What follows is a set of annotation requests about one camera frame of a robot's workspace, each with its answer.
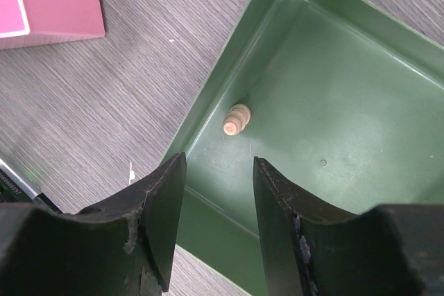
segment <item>white paint chip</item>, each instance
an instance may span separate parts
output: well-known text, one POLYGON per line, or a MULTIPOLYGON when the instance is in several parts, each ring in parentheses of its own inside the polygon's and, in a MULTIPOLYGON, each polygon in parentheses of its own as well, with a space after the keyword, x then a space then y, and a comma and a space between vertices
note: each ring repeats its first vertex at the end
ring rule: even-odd
POLYGON ((133 170, 133 163, 130 161, 130 177, 128 178, 128 185, 131 185, 131 183, 135 179, 136 179, 136 173, 133 170))

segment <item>green plastic bin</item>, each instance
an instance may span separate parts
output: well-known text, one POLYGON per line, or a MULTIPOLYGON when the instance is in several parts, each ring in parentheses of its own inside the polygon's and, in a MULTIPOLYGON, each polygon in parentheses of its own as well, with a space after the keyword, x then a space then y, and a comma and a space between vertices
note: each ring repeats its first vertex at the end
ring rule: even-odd
POLYGON ((187 152, 178 244, 265 295, 255 155, 353 213, 444 203, 443 129, 441 46, 364 0, 251 0, 165 155, 187 152))

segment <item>beige cylindrical object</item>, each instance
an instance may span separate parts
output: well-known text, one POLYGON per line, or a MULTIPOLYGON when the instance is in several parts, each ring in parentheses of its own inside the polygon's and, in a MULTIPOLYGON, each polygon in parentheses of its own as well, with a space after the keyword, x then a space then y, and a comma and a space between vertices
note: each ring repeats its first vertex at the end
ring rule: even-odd
POLYGON ((236 104, 223 121, 223 131, 226 135, 237 135, 244 130, 250 119, 250 109, 244 104, 236 104))

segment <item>white edge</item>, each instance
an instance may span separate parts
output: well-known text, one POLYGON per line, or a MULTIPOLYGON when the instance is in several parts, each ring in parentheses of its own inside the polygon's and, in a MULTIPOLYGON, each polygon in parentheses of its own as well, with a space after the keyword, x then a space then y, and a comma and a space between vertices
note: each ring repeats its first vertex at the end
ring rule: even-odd
POLYGON ((31 32, 31 30, 29 28, 28 17, 26 16, 24 2, 23 2, 23 0, 17 0, 17 1, 19 3, 20 13, 22 14, 22 20, 23 20, 25 29, 22 31, 10 31, 7 33, 0 33, 0 38, 24 36, 24 35, 29 35, 29 33, 31 32))

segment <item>pink box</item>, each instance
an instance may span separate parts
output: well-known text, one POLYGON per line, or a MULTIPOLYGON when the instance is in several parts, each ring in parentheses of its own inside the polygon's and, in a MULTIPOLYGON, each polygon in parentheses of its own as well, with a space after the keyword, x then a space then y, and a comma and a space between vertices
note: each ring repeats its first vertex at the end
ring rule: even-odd
POLYGON ((0 0, 0 49, 103 36, 99 0, 0 0))

